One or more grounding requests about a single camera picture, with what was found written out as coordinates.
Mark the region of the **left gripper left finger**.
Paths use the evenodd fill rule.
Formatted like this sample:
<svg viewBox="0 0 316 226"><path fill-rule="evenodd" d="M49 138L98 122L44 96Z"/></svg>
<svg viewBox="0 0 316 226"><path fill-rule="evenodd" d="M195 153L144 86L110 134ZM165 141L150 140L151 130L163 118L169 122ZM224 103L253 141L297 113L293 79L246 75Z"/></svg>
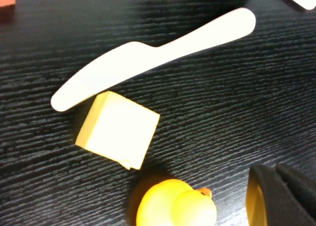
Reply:
<svg viewBox="0 0 316 226"><path fill-rule="evenodd" d="M276 167L249 170L246 212L251 226L314 226L316 211L306 211L294 198Z"/></svg>

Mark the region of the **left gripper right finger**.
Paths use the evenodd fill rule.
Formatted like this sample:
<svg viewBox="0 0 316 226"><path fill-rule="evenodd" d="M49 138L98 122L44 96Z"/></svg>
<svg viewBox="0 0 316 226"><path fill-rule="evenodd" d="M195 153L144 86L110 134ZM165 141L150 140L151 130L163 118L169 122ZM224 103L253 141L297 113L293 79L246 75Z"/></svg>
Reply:
<svg viewBox="0 0 316 226"><path fill-rule="evenodd" d="M276 172L306 211L316 210L316 181L314 179L286 164L277 164Z"/></svg>

